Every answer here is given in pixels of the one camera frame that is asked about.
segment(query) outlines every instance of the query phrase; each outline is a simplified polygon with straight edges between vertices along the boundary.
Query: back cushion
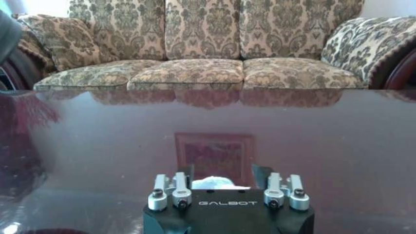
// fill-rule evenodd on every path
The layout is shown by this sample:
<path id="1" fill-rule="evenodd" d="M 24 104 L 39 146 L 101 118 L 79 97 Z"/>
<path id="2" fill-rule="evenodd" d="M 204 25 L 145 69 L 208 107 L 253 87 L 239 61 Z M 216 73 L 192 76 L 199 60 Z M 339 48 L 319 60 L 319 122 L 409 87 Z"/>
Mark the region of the back cushion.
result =
<path id="1" fill-rule="evenodd" d="M 71 0 L 69 17 L 120 59 L 165 59 L 164 0 Z"/>
<path id="2" fill-rule="evenodd" d="M 240 41 L 245 59 L 320 59 L 335 28 L 355 18 L 364 0 L 241 0 Z"/>
<path id="3" fill-rule="evenodd" d="M 237 59 L 240 0 L 165 0 L 168 59 Z"/>

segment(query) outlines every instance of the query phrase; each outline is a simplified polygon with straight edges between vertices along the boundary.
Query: logo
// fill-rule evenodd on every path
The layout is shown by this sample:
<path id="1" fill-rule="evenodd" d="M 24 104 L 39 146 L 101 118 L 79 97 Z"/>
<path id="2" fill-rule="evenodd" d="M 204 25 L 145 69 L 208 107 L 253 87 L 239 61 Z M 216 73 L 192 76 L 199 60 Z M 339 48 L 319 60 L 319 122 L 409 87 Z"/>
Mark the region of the logo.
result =
<path id="1" fill-rule="evenodd" d="M 256 201 L 200 201 L 200 206 L 253 206 L 257 202 Z"/>

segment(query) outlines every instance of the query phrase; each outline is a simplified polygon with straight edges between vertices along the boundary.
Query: damask fabric upholstery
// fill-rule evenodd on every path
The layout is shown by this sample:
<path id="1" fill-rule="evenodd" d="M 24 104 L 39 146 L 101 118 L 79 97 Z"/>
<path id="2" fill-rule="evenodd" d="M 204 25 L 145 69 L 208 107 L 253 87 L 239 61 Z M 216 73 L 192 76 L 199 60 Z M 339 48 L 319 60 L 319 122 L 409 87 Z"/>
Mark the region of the damask fabric upholstery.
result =
<path id="1" fill-rule="evenodd" d="M 21 16 L 19 21 L 33 31 L 52 56 L 59 71 L 111 60 L 109 54 L 104 53 L 95 44 L 81 20 L 36 15 Z"/>
<path id="2" fill-rule="evenodd" d="M 416 48 L 416 17 L 359 18 L 345 22 L 328 40 L 321 60 L 376 86 Z"/>
<path id="3" fill-rule="evenodd" d="M 168 58 L 240 58 L 240 0 L 165 1 Z"/>
<path id="4" fill-rule="evenodd" d="M 120 59 L 165 59 L 164 0 L 71 0 L 97 44 Z"/>
<path id="5" fill-rule="evenodd" d="M 184 59 L 167 61 L 136 75 L 128 90 L 240 90 L 241 86 L 241 61 Z"/>
<path id="6" fill-rule="evenodd" d="M 19 49 L 21 49 L 23 52 L 41 61 L 44 69 L 43 73 L 48 74 L 56 71 L 55 64 L 48 52 L 40 44 L 32 30 L 24 24 L 21 24 L 21 31 L 23 35 L 17 45 Z"/>
<path id="7" fill-rule="evenodd" d="M 124 60 L 80 67 L 53 74 L 35 84 L 41 90 L 125 90 L 129 79 L 149 67 L 155 60 Z"/>
<path id="8" fill-rule="evenodd" d="M 364 0 L 241 0 L 240 41 L 245 59 L 320 59 L 336 27 L 356 17 Z"/>
<path id="9" fill-rule="evenodd" d="M 308 58 L 256 58 L 244 61 L 244 89 L 360 89 L 351 72 Z"/>

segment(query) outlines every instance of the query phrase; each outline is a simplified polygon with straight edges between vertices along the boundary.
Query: glossy wooden table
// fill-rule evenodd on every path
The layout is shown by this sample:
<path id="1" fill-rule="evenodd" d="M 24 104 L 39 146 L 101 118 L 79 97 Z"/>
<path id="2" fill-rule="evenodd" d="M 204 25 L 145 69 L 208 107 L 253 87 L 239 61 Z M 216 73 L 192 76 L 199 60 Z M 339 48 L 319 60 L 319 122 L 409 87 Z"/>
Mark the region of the glossy wooden table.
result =
<path id="1" fill-rule="evenodd" d="M 336 90 L 0 95 L 0 233 L 141 233 L 157 173 L 193 164 L 197 177 L 253 187 L 252 163 L 300 174 L 316 233 L 416 233 L 415 97 Z"/>

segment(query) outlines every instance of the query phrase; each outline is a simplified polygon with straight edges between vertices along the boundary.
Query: white cloth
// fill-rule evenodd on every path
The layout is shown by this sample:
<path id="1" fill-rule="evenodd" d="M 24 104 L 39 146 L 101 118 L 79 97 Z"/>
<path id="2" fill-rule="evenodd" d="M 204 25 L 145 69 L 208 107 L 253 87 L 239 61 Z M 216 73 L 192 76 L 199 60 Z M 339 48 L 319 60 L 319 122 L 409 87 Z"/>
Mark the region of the white cloth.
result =
<path id="1" fill-rule="evenodd" d="M 249 189 L 249 187 L 236 186 L 228 178 L 209 176 L 192 181 L 192 189 Z"/>

